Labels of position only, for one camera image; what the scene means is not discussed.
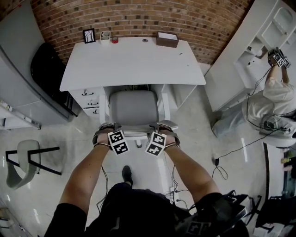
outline brown box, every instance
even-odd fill
[[[178,43],[179,39],[176,34],[157,32],[156,45],[176,48]]]

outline black shoe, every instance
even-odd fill
[[[124,182],[130,182],[131,186],[133,187],[133,180],[131,178],[132,172],[128,165],[124,166],[122,169],[122,177]]]

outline gray chair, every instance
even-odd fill
[[[177,124],[170,121],[167,93],[162,93],[161,96],[159,100],[152,91],[119,91],[111,94],[108,109],[108,106],[105,106],[105,95],[100,95],[100,123],[120,123],[126,139],[136,141],[137,147],[140,148],[141,140],[147,139],[147,133],[153,131],[149,124],[161,122],[173,130],[178,128]],[[160,121],[158,105],[163,105],[164,120],[162,121]]]
[[[18,144],[17,150],[6,151],[6,162],[8,168],[8,174],[6,183],[12,189],[17,189],[23,185],[29,183],[34,175],[39,173],[40,169],[44,169],[56,175],[61,175],[61,172],[57,172],[48,167],[41,165],[40,153],[59,150],[59,147],[40,149],[38,141],[35,140],[25,140]],[[18,163],[9,159],[10,154],[18,154]],[[24,178],[21,178],[15,167],[20,167],[24,172]]]

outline picture frame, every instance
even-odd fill
[[[84,43],[93,43],[96,42],[96,37],[94,33],[94,28],[84,30],[83,32]]]

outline small red object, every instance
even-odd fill
[[[112,38],[112,43],[117,44],[118,43],[118,37],[113,37]]]

